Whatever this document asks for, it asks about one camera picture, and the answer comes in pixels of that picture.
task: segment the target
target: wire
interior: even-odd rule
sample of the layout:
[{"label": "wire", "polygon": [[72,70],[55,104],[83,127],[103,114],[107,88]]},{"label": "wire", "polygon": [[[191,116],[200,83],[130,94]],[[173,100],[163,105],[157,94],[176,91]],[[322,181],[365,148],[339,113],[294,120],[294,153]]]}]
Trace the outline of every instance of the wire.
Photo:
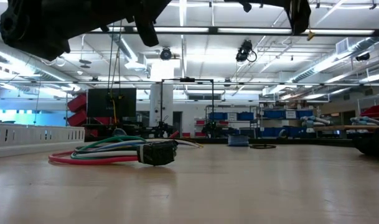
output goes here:
[{"label": "wire", "polygon": [[250,54],[249,54],[249,56],[247,56],[247,61],[249,61],[250,63],[256,62],[257,61],[257,53],[254,50],[251,50],[250,53],[253,53],[256,56],[256,58],[254,60],[250,60],[249,59]]},{"label": "wire", "polygon": [[254,144],[250,146],[252,149],[274,149],[276,146],[267,144]]},{"label": "wire", "polygon": [[129,161],[138,161],[137,156],[121,156],[121,157],[113,157],[106,159],[89,159],[89,160],[79,160],[79,159],[64,159],[63,156],[68,156],[70,152],[62,152],[51,154],[48,159],[51,162],[59,162],[64,164],[72,164],[72,165],[106,165],[114,162],[129,162]]},{"label": "wire", "polygon": [[93,152],[80,154],[75,157],[110,157],[110,156],[136,156],[137,151],[111,151],[111,152]]},{"label": "wire", "polygon": [[116,117],[116,103],[115,103],[115,100],[112,99],[112,103],[113,103],[113,115],[115,116],[115,124],[117,124],[117,117]]},{"label": "wire", "polygon": [[[100,146],[100,144],[129,140],[124,142],[118,142],[115,144],[110,144],[106,146]],[[137,149],[145,144],[151,144],[152,142],[163,142],[171,141],[171,139],[148,139],[145,140],[136,136],[117,136],[108,138],[102,141],[95,142],[88,146],[79,147],[75,151],[61,152],[56,154],[51,154],[49,156],[49,161],[58,162],[63,164],[73,164],[73,165],[105,165],[114,162],[128,162],[137,161]],[[175,140],[179,144],[185,144],[194,147],[202,147],[202,145],[190,142],[188,140]]]}]

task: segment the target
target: metal pipe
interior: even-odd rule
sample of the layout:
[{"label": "metal pipe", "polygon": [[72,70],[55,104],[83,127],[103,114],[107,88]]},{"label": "metal pipe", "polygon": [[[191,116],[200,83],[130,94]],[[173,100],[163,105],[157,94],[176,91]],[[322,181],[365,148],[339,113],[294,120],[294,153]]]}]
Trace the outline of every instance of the metal pipe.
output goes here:
[{"label": "metal pipe", "polygon": [[[21,101],[21,100],[27,100],[27,101],[36,101],[37,98],[0,98],[0,100],[13,100],[13,101]],[[39,98],[39,101],[62,101],[63,98]],[[150,100],[137,100],[137,102],[149,102]],[[174,102],[211,102],[211,100],[173,100]],[[305,100],[307,103],[330,103],[326,100]],[[273,100],[214,100],[214,102],[219,103],[275,103],[277,101]],[[298,102],[298,100],[278,100],[278,102],[282,103],[293,103]]]},{"label": "metal pipe", "polygon": [[[18,84],[36,84],[39,81],[29,80],[0,80],[0,83],[18,83]],[[157,82],[149,81],[114,81],[114,84],[122,85],[152,85]],[[196,81],[196,82],[164,82],[165,85],[204,85],[210,82]],[[97,84],[107,85],[108,81],[41,81],[41,84]],[[251,86],[266,86],[266,85],[286,85],[286,86],[379,86],[379,83],[289,83],[289,82],[215,82],[215,85],[251,85]]]}]

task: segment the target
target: ceiling duct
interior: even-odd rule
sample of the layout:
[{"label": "ceiling duct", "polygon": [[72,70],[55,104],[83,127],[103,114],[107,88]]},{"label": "ceiling duct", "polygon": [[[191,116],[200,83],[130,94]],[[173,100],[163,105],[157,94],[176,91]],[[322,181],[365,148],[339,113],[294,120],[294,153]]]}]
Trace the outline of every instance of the ceiling duct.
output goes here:
[{"label": "ceiling duct", "polygon": [[32,70],[33,73],[36,71],[41,71],[42,73],[47,74],[48,76],[51,76],[58,81],[78,81],[76,78],[60,72],[51,66],[45,65],[37,58],[22,53],[19,50],[13,49],[2,42],[0,42],[0,57],[5,58],[7,60],[6,63],[9,63],[13,66],[28,68]]},{"label": "ceiling duct", "polygon": [[149,72],[144,54],[139,54],[139,57],[137,57],[121,35],[109,34],[109,36],[119,47],[124,58],[128,61],[128,63],[124,65],[127,69],[135,70],[137,72]]},{"label": "ceiling duct", "polygon": [[[335,51],[316,60],[311,66],[306,66],[305,68],[298,70],[293,74],[292,78],[285,80],[285,82],[298,83],[305,78],[311,77],[323,70],[337,65],[339,62],[342,62],[347,58],[356,57],[367,51],[371,46],[379,43],[379,37],[368,37],[361,41],[355,40],[354,37],[347,37],[340,41],[336,44]],[[263,95],[277,93],[284,88],[284,85],[272,86],[263,90]]]}]

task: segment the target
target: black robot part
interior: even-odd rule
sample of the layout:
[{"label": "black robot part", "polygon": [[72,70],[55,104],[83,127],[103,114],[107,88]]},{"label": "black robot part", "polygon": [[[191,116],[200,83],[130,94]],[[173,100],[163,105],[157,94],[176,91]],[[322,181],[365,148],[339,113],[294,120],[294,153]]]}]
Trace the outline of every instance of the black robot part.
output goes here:
[{"label": "black robot part", "polygon": [[152,47],[159,43],[153,24],[170,1],[8,0],[0,31],[7,45],[51,61],[70,52],[68,39],[126,19]]}]

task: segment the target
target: white barrier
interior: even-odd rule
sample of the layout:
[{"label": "white barrier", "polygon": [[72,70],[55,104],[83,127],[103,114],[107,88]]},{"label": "white barrier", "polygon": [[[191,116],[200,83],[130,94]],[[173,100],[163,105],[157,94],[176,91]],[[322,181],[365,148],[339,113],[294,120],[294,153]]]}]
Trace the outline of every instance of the white barrier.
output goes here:
[{"label": "white barrier", "polygon": [[84,128],[0,123],[0,157],[72,149],[84,137]]}]

